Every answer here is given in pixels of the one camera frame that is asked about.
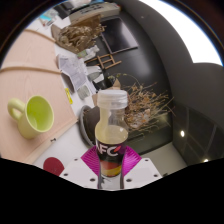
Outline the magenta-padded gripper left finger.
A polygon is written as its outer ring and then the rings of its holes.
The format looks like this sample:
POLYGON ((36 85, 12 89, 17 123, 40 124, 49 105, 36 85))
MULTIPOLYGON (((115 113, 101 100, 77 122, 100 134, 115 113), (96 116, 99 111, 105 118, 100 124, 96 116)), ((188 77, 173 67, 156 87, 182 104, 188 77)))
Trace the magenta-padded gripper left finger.
POLYGON ((98 189, 100 162, 96 147, 87 150, 81 157, 75 157, 60 177, 84 188, 98 189))

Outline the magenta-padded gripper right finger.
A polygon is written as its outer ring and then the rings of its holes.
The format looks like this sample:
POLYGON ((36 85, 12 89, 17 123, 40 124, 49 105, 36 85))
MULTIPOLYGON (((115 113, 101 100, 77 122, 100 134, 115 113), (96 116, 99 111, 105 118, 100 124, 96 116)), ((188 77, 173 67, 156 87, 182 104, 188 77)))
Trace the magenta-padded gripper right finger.
POLYGON ((132 148, 126 147, 121 171, 122 189, 140 188, 161 178, 161 174, 149 158, 142 158, 132 148))

